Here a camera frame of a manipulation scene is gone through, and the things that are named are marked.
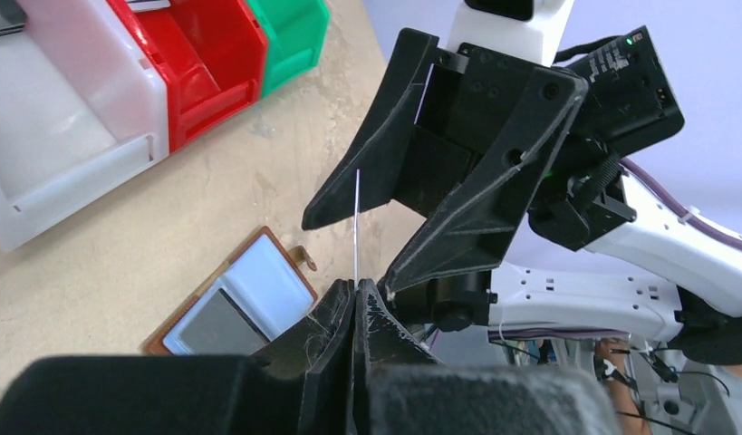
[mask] table surface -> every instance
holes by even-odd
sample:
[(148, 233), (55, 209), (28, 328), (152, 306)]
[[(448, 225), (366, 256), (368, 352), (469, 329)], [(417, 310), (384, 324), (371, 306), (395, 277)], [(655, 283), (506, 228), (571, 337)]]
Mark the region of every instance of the table surface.
[[(328, 0), (320, 65), (12, 253), (0, 252), (0, 397), (53, 354), (138, 353), (256, 228), (304, 245), (320, 292), (352, 277), (352, 223), (300, 228), (342, 157), (384, 62), (361, 0)], [(399, 204), (362, 215), (360, 275), (378, 278), (420, 225)]]

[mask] brown tray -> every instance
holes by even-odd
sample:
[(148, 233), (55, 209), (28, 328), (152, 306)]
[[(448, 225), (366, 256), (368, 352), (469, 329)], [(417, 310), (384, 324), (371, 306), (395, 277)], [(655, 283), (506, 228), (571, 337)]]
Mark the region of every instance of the brown tray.
[(144, 342), (144, 344), (141, 346), (141, 350), (149, 355), (171, 355), (172, 353), (162, 343), (162, 340), (165, 338), (165, 336), (170, 332), (170, 330), (173, 329), (173, 327), (176, 326), (178, 321), (187, 314), (189, 309), (197, 303), (199, 298), (206, 291), (208, 291), (208, 289), (210, 289), (213, 283), (216, 282), (216, 280), (220, 276), (222, 276), (224, 272), (226, 272), (226, 270), (231, 267), (237, 261), (237, 259), (241, 257), (246, 252), (246, 250), (251, 247), (251, 245), (254, 244), (254, 242), (256, 242), (256, 240), (261, 237), (269, 237), (272, 243), (277, 247), (277, 250), (280, 251), (283, 257), (288, 261), (288, 264), (291, 265), (299, 279), (301, 279), (301, 281), (304, 283), (304, 286), (306, 286), (306, 289), (312, 295), (313, 302), (316, 302), (317, 293), (314, 292), (314, 289), (299, 269), (299, 265), (305, 262), (310, 269), (317, 270), (317, 266), (309, 257), (309, 254), (307, 254), (306, 249), (304, 249), (303, 246), (297, 246), (291, 249), (290, 252), (288, 252), (285, 250), (280, 241), (277, 240), (277, 237), (275, 237), (269, 227), (261, 227), (252, 236), (246, 239), (246, 241), (235, 248), (235, 250), (232, 251), (232, 253), (229, 254), (229, 256), (227, 256), (226, 259), (221, 263), (221, 265), (212, 274), (210, 274), (210, 276), (206, 278), (206, 280), (203, 281), (202, 284), (200, 284), (200, 286), (194, 292), (192, 292), (192, 294), (189, 295), (189, 297), (187, 297), (187, 299), (183, 303), (181, 303), (181, 305), (178, 306), (178, 308), (176, 308), (173, 314), (171, 314), (170, 317), (165, 322), (163, 322), (162, 325), (154, 333), (152, 333), (152, 335), (149, 336), (147, 341)]

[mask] black plastic bracket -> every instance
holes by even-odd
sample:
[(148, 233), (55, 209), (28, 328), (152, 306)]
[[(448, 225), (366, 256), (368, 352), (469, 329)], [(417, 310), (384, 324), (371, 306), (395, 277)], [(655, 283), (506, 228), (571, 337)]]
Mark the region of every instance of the black plastic bracket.
[(697, 363), (742, 364), (742, 317), (722, 314), (684, 288), (679, 294), (682, 310), (675, 319), (683, 329), (668, 346)]
[(0, 435), (563, 435), (611, 427), (610, 402), (585, 373), (439, 364), (370, 280), (335, 281), (309, 315), (253, 356), (50, 358), (27, 368), (0, 401)]
[(588, 85), (546, 68), (404, 29), (346, 155), (304, 211), (303, 228), (393, 199), (428, 218), (391, 263), (388, 292), (498, 266), (550, 169)]
[(637, 218), (635, 210), (626, 205), (621, 170), (594, 200), (587, 203), (586, 209), (574, 205), (575, 183), (565, 175), (562, 180), (554, 179), (556, 177), (553, 175), (542, 182), (528, 209), (528, 224), (537, 235), (577, 251)]
[[(381, 289), (384, 283), (379, 282)], [(498, 294), (490, 291), (490, 272), (472, 272), (432, 279), (398, 292), (389, 300), (392, 314), (403, 324), (434, 324), (444, 332), (472, 324), (488, 325), (490, 306)]]

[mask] black cable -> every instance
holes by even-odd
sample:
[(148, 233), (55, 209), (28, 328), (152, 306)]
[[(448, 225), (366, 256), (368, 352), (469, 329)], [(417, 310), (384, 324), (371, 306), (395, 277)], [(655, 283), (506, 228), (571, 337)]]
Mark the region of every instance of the black cable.
[(669, 367), (664, 362), (664, 360), (659, 357), (654, 358), (653, 353), (651, 353), (650, 355), (641, 353), (640, 356), (651, 367), (651, 369), (653, 369), (653, 371), (659, 375), (662, 381), (668, 383), (678, 383), (679, 376), (677, 369), (675, 369), (674, 367)]
[(654, 420), (651, 417), (646, 417), (644, 415), (632, 414), (632, 413), (629, 413), (629, 412), (621, 412), (621, 411), (616, 411), (616, 413), (617, 414), (621, 414), (621, 415), (625, 415), (627, 417), (634, 417), (635, 419), (641, 419), (641, 420), (645, 420), (645, 421), (650, 421), (651, 423), (658, 424), (659, 426), (664, 426), (665, 428), (670, 428), (672, 430), (676, 430), (676, 431), (678, 431), (678, 432), (680, 432), (680, 433), (682, 433), (684, 435), (696, 435), (693, 432), (690, 432), (690, 431), (681, 429), (681, 428), (679, 428), (677, 426), (673, 426), (671, 424), (665, 423), (664, 421)]
[(589, 54), (618, 37), (619, 36), (608, 36), (602, 39), (598, 39), (593, 43), (582, 43), (581, 45), (575, 45), (571, 48), (566, 48), (565, 50), (557, 52), (557, 54), (554, 56), (553, 63), (570, 61), (579, 54)]
[(427, 331), (424, 333), (424, 337), (421, 338), (421, 341), (425, 343), (436, 331), (438, 330), (436, 325), (432, 325), (427, 329)]
[(725, 383), (725, 382), (723, 382), (723, 381), (722, 381), (722, 380), (721, 380), (720, 378), (718, 378), (717, 376), (715, 376), (715, 375), (714, 375), (714, 374), (712, 374), (712, 373), (707, 373), (707, 372), (694, 372), (694, 371), (688, 371), (688, 372), (686, 372), (686, 371), (682, 371), (682, 372), (677, 372), (677, 374), (700, 374), (700, 375), (702, 375), (702, 376), (709, 376), (710, 378), (714, 379), (715, 381), (717, 381), (717, 382), (720, 382), (720, 385), (722, 385), (722, 386), (723, 386), (723, 388), (725, 388), (725, 389), (726, 389), (726, 394), (728, 395), (728, 397), (730, 397), (730, 389), (728, 388), (728, 386), (726, 385), (726, 383)]
[(549, 353), (552, 351), (552, 341), (544, 340), (541, 347), (539, 347), (539, 364), (549, 363)]
[(533, 358), (534, 360), (536, 360), (537, 362), (539, 361), (539, 357), (538, 356), (536, 356), (536, 355), (534, 355), (534, 354), (532, 354), (532, 353), (530, 353), (530, 352), (528, 352), (528, 351), (526, 351), (524, 349), (520, 349), (519, 347), (513, 346), (512, 344), (509, 344), (507, 342), (492, 342), (492, 341), (488, 341), (488, 342), (491, 343), (491, 344), (498, 345), (498, 346), (503, 346), (503, 347), (505, 347), (507, 349), (511, 349), (513, 351), (516, 351), (516, 352), (524, 353), (524, 354), (530, 356), (531, 358)]

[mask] purple cable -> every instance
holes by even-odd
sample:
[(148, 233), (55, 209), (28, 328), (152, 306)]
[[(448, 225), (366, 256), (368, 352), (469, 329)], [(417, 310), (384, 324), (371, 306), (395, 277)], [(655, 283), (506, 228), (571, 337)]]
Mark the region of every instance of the purple cable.
[(429, 345), (429, 349), (432, 350), (432, 348), (435, 347), (435, 342), (438, 339), (438, 335), (440, 334), (439, 328), (435, 330), (435, 335), (432, 337), (432, 343)]
[[(633, 172), (648, 189), (650, 189), (661, 202), (663, 202), (672, 213), (676, 214), (678, 218), (683, 218), (688, 215), (688, 210), (682, 206), (659, 182), (652, 177), (645, 169), (638, 166), (637, 163), (630, 159), (622, 159), (622, 165), (624, 168), (629, 169)], [(704, 235), (717, 240), (718, 242), (732, 247), (742, 252), (742, 240), (731, 237), (718, 229), (712, 227), (707, 222), (699, 219), (698, 217), (691, 216), (688, 219), (689, 225), (703, 233)]]
[(602, 338), (623, 335), (623, 332), (607, 329), (548, 329), (535, 328), (518, 331), (488, 331), (488, 340), (501, 340), (503, 335), (507, 340), (532, 340), (540, 337), (564, 339)]

